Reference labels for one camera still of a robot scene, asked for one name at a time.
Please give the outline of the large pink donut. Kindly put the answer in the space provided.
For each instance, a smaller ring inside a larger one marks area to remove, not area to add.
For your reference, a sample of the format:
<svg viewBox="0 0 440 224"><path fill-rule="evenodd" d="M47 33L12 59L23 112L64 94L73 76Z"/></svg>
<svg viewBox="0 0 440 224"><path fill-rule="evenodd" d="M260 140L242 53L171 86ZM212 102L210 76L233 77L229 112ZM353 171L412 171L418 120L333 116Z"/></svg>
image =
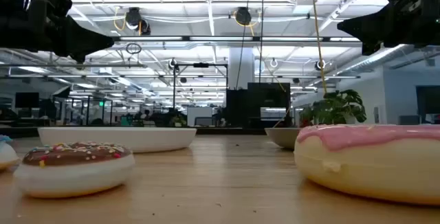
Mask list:
<svg viewBox="0 0 440 224"><path fill-rule="evenodd" d="M440 205L440 125L317 125L296 138L297 169L326 188Z"/></svg>

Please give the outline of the white round plate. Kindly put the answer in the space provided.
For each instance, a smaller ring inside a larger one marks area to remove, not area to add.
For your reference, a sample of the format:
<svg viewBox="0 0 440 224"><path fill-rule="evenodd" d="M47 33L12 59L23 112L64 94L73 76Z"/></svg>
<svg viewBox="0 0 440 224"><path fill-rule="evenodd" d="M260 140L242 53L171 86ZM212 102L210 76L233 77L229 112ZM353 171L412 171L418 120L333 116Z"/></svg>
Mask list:
<svg viewBox="0 0 440 224"><path fill-rule="evenodd" d="M195 128L160 128L128 126L58 126L40 127L38 133L44 145L95 142L120 144L134 153L152 153L188 148Z"/></svg>

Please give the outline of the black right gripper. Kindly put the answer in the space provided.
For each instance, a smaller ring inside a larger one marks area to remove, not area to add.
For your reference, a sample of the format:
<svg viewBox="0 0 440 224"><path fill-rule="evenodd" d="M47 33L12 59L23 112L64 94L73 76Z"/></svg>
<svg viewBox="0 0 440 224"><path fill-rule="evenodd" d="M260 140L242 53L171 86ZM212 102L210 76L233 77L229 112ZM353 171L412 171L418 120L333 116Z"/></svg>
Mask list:
<svg viewBox="0 0 440 224"><path fill-rule="evenodd" d="M337 28L362 42L362 55L377 52L386 36L397 44L440 46L440 0L388 0L378 12L347 19Z"/></svg>

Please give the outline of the black equipment cabinet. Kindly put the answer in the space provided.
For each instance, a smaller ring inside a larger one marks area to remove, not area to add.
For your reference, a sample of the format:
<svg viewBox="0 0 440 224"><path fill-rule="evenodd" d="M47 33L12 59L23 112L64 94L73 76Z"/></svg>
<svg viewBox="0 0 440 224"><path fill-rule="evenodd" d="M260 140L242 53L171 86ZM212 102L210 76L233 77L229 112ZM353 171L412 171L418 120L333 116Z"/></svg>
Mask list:
<svg viewBox="0 0 440 224"><path fill-rule="evenodd" d="M249 82L247 89L226 91L226 124L241 128L292 125L289 83Z"/></svg>

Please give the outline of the grey round plate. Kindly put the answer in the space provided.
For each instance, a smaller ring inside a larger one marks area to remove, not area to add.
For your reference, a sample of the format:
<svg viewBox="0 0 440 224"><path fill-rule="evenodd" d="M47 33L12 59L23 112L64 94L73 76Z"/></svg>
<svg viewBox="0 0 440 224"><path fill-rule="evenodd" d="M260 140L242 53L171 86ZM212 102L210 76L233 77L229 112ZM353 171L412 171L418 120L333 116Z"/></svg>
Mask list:
<svg viewBox="0 0 440 224"><path fill-rule="evenodd" d="M293 150L296 138L300 132L299 128L265 128L266 135L272 142L281 148Z"/></svg>

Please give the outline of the small blue donut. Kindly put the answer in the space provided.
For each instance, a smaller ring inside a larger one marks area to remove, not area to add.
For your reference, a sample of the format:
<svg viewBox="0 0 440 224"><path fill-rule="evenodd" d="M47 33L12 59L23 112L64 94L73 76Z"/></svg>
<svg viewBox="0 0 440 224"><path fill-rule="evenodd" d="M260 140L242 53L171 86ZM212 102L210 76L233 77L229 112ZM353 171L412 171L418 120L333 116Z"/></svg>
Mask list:
<svg viewBox="0 0 440 224"><path fill-rule="evenodd" d="M15 165L19 161L16 151L11 147L12 139L7 135L0 135L0 171Z"/></svg>

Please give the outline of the green potted plant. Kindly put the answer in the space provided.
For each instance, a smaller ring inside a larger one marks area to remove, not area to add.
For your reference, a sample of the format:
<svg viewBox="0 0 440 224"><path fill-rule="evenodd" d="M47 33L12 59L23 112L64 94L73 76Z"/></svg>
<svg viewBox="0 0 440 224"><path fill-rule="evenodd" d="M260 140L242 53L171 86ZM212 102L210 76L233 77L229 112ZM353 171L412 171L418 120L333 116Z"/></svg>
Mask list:
<svg viewBox="0 0 440 224"><path fill-rule="evenodd" d="M366 121L366 109L360 94L352 89L324 94L322 100L304 107L299 113L300 127L355 124Z"/></svg>

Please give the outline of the black distant rig frame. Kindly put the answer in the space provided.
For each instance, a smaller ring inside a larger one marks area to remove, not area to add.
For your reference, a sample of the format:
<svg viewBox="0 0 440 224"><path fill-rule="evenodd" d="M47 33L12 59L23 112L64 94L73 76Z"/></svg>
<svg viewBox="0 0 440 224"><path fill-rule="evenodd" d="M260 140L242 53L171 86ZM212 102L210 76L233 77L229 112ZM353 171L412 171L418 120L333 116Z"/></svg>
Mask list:
<svg viewBox="0 0 440 224"><path fill-rule="evenodd" d="M176 79L177 76L180 73L183 73L187 67L194 67L194 68L208 68L208 67L214 67L218 72L221 73L221 75L225 78L225 86L214 87L215 89L223 89L226 91L228 89L228 77L229 77L229 70L228 70L228 64L217 64L217 63L177 63L175 60L173 61L173 110L176 110ZM225 67L225 74L219 69L219 67Z"/></svg>

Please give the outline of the small chocolate sprinkle donut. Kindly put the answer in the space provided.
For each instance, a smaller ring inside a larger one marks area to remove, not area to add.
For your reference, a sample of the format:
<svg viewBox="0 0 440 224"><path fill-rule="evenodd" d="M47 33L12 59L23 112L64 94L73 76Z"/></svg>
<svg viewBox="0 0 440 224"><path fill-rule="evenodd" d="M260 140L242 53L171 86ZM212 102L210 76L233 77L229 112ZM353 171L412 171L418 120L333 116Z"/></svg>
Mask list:
<svg viewBox="0 0 440 224"><path fill-rule="evenodd" d="M30 197L79 197L124 184L134 165L131 150L118 144L44 145L25 154L13 178Z"/></svg>

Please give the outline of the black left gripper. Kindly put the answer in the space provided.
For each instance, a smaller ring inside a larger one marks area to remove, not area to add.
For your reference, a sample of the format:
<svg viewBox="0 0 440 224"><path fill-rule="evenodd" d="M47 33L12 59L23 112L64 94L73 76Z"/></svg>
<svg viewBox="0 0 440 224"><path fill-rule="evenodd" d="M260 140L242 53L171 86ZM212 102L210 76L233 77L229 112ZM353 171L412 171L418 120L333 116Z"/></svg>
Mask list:
<svg viewBox="0 0 440 224"><path fill-rule="evenodd" d="M52 51L77 63L114 40L81 27L67 13L71 0L0 0L0 47Z"/></svg>

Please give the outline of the black aluminium table frame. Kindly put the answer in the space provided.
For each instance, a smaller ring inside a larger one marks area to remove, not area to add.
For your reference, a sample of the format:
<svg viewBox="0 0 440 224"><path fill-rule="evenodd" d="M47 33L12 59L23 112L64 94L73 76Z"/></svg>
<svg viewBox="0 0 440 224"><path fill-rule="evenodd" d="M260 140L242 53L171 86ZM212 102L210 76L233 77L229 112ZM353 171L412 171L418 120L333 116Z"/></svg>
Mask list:
<svg viewBox="0 0 440 224"><path fill-rule="evenodd" d="M55 126L55 127L10 127L0 125L0 135L7 135L11 138L38 137L39 129L55 132L56 135L78 136L78 137L130 137L132 135L165 135L181 131L193 130L197 135L265 135L266 130L295 131L299 128L171 128L171 127L130 127L130 126Z"/></svg>

